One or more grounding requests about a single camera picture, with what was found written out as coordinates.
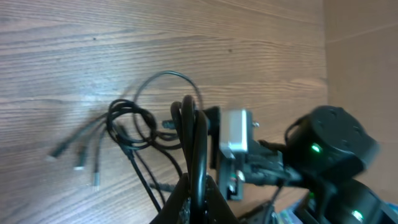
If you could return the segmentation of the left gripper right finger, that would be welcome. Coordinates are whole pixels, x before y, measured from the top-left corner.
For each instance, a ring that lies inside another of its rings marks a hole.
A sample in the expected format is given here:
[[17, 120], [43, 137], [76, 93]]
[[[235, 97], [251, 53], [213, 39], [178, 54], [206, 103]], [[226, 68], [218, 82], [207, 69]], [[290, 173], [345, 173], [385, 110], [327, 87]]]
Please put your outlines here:
[[206, 177], [206, 218], [210, 224], [239, 224], [239, 220], [229, 208], [215, 181]]

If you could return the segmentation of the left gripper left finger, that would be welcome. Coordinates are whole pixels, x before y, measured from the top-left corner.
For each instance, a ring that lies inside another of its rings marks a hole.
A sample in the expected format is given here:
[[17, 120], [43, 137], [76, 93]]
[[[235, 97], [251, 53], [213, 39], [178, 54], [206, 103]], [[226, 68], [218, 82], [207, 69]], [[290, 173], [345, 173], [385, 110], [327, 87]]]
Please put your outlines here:
[[184, 173], [177, 182], [174, 191], [170, 194], [164, 207], [150, 224], [176, 224], [183, 204], [190, 196], [189, 187], [188, 174]]

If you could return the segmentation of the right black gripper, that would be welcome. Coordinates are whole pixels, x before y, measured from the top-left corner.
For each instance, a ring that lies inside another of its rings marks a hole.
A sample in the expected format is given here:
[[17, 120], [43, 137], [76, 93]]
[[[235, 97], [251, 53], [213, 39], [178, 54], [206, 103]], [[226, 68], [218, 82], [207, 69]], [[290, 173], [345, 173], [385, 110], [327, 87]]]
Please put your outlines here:
[[277, 185], [283, 179], [281, 152], [273, 145], [254, 139], [254, 129], [259, 123], [252, 119], [252, 139], [247, 154], [226, 158], [219, 149], [220, 116], [224, 111], [214, 106], [205, 110], [208, 135], [211, 136], [210, 168], [216, 171], [216, 183], [225, 200], [242, 200], [244, 184]]

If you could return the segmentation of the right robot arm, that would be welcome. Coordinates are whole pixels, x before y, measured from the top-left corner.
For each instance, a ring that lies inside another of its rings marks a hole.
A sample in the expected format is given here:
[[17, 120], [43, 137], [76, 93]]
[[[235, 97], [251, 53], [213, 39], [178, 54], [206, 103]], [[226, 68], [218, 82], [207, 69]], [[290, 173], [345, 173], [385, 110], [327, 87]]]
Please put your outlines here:
[[248, 110], [205, 113], [210, 167], [225, 200], [242, 200], [245, 184], [298, 187], [307, 189], [294, 209], [302, 223], [397, 222], [397, 209], [356, 180], [379, 144], [343, 108], [316, 107], [286, 129], [283, 143], [255, 140]]

